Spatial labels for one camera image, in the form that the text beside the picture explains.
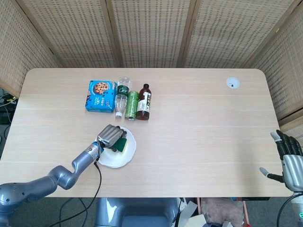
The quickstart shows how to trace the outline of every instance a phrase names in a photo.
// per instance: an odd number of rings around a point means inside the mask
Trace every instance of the robotic arm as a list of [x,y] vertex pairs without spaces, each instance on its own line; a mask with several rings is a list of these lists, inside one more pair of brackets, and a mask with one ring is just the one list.
[[9,219],[23,201],[36,201],[54,191],[57,186],[70,189],[75,185],[81,173],[94,161],[97,161],[104,148],[111,148],[126,132],[119,126],[108,125],[71,165],[74,172],[63,166],[52,169],[47,176],[28,183],[5,183],[0,185],[0,227],[8,227]]
[[[303,152],[299,142],[294,137],[288,137],[281,131],[272,132],[282,163],[282,175],[270,174],[266,169],[260,168],[260,171],[267,178],[285,183],[285,186],[294,192],[293,197],[288,201],[293,204],[295,219],[299,227],[303,227]],[[279,217],[284,206],[281,207],[277,219],[279,227]]]

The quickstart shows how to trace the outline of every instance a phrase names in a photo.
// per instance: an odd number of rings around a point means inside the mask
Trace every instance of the green can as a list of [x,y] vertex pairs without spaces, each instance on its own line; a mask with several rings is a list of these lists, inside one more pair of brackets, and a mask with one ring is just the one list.
[[127,106],[125,111],[125,118],[133,121],[136,119],[137,106],[139,100],[139,93],[136,91],[128,92]]

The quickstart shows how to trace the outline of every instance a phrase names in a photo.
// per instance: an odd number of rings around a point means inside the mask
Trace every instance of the brown bottle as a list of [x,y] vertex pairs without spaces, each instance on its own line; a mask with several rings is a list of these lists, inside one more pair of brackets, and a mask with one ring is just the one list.
[[148,84],[144,84],[139,93],[139,102],[136,117],[138,120],[148,120],[150,117],[152,92],[149,90],[149,87],[150,86]]

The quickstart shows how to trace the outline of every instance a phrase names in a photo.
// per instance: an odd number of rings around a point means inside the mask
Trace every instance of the green sponge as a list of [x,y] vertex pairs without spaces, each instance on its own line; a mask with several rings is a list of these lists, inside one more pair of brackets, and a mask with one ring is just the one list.
[[126,138],[120,138],[117,140],[117,142],[113,145],[114,148],[116,148],[118,151],[123,152],[123,149],[125,147],[127,139]]

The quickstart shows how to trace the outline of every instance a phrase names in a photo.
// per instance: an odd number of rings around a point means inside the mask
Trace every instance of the plastic water bottle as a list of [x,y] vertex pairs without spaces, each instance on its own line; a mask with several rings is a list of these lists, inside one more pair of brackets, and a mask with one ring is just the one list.
[[131,86],[131,80],[128,77],[121,77],[118,81],[117,95],[115,99],[116,117],[122,117],[127,104],[127,95]]

